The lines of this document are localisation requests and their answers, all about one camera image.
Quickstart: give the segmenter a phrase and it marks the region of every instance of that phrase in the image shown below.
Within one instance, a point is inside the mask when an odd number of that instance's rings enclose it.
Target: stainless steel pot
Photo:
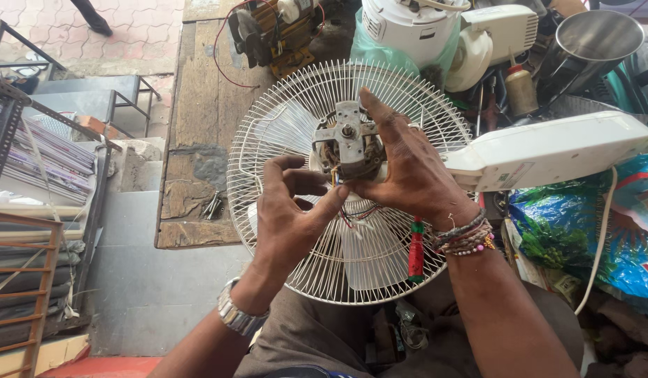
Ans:
[[[565,19],[538,71],[539,103],[591,88],[643,42],[639,22],[622,13],[595,10]]]

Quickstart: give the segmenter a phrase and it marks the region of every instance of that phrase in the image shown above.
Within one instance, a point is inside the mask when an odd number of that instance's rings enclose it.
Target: white wire fan guard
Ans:
[[[263,162],[284,154],[309,159],[312,133],[320,120],[334,113],[336,103],[358,100],[366,86],[384,103],[419,121],[440,153],[462,148],[471,141],[466,122],[433,85],[403,69],[374,62],[330,62],[308,66],[279,81],[254,103],[233,140],[228,160],[227,185],[231,218],[244,245],[256,246],[256,201],[263,191]],[[319,197],[304,196],[313,203]],[[367,200],[348,201],[348,214],[368,209]],[[375,228],[361,227],[356,239],[340,217],[325,228],[311,253],[286,280],[292,290],[319,301],[342,305],[382,303],[425,285],[446,267],[445,258],[424,235],[425,280],[407,280],[411,215],[381,209],[366,220]]]

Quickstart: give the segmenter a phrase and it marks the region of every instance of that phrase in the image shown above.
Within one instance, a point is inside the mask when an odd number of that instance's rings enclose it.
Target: forearm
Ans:
[[[484,377],[579,376],[500,253],[485,249],[447,259],[454,295]]]
[[[231,299],[250,315],[265,314],[286,276],[250,264],[231,291]],[[215,308],[160,362],[149,378],[232,377],[247,352],[250,337],[228,328]]]

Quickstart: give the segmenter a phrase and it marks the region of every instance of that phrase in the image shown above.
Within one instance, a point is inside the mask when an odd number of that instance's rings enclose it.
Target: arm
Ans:
[[[263,166],[264,191],[258,201],[258,236],[254,259],[231,291],[238,309],[262,315],[296,267],[336,216],[349,190],[327,192],[327,178],[305,169],[305,159],[281,156]],[[324,195],[317,203],[293,199],[296,194]],[[228,328],[215,309],[166,356],[150,378],[213,375],[232,377],[251,341]]]
[[[454,182],[438,152],[410,120],[366,88],[362,105],[378,124],[388,159],[382,184],[353,180],[350,190],[385,206],[428,219],[447,231],[479,213]],[[448,255],[448,271],[480,372],[491,377],[578,377],[555,332],[500,253]]]

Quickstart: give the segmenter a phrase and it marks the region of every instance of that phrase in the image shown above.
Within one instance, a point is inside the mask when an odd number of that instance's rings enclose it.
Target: hand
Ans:
[[[423,131],[408,127],[396,113],[363,87],[364,106],[378,125],[387,151],[387,178],[382,184],[350,180],[345,185],[362,198],[428,219],[440,231],[469,224],[480,208],[454,181]]]
[[[324,227],[340,211],[349,189],[328,190],[326,175],[298,169],[305,159],[279,156],[263,165],[263,194],[258,202],[255,260],[286,275],[310,252]],[[316,206],[294,195],[324,196]]]

